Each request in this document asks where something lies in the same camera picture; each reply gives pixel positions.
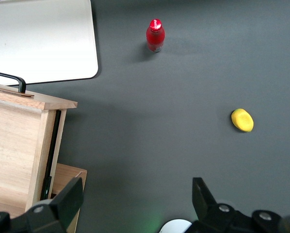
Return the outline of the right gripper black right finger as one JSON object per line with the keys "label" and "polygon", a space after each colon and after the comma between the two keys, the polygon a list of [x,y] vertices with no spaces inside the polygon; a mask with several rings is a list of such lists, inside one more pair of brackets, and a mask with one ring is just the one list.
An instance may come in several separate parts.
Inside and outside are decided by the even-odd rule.
{"label": "right gripper black right finger", "polygon": [[198,220],[187,233],[277,233],[282,217],[272,211],[256,210],[246,216],[232,206],[217,203],[202,178],[193,178],[192,202]]}

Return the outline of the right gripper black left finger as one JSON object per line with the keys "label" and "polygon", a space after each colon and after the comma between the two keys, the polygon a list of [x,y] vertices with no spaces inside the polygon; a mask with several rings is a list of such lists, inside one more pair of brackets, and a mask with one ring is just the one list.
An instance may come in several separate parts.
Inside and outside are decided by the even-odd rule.
{"label": "right gripper black left finger", "polygon": [[75,177],[53,199],[36,203],[18,217],[0,212],[0,233],[66,233],[82,204],[82,178]]}

